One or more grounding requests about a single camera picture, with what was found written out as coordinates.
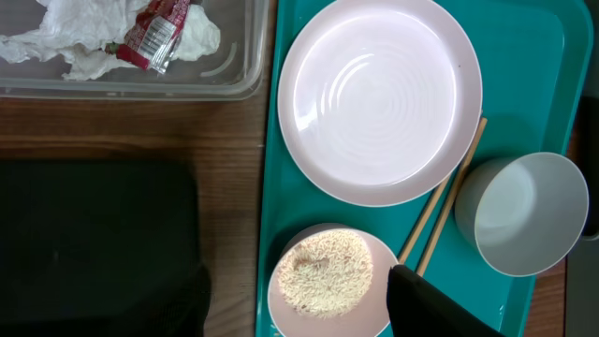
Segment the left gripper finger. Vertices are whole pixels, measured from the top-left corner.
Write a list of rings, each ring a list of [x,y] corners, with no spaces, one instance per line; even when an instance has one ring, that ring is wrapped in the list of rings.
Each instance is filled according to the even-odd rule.
[[[403,265],[388,272],[387,310],[395,337],[503,337]]]

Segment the pink bowl with rice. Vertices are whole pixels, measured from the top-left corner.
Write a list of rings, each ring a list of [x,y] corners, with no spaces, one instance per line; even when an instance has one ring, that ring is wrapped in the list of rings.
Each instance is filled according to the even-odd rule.
[[[397,264],[372,234],[341,224],[308,227],[270,277],[272,325],[285,337],[379,336],[390,326],[387,274]]]

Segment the grey bowl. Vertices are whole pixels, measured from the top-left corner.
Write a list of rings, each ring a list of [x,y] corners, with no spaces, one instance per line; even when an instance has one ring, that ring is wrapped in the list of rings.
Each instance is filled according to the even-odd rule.
[[[590,208],[578,166],[555,153],[489,160],[465,178],[455,200],[463,237],[497,272],[546,271],[575,246]]]

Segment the red snack wrapper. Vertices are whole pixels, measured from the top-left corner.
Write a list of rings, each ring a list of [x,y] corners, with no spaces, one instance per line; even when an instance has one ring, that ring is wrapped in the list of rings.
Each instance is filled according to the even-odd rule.
[[[143,70],[164,74],[180,41],[189,0],[152,0],[136,17],[123,43],[109,43],[105,52]]]

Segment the white napkin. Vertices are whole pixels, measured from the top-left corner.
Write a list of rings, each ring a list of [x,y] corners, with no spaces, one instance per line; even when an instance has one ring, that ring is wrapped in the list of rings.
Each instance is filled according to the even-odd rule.
[[[123,43],[136,17],[151,0],[42,1],[46,8],[35,30],[1,37],[1,57],[10,64],[32,58],[47,62],[60,55],[71,65],[67,81],[96,80],[120,67],[136,67],[105,52],[107,44]],[[190,2],[178,46],[171,61],[194,62],[215,53],[221,33],[204,8]]]

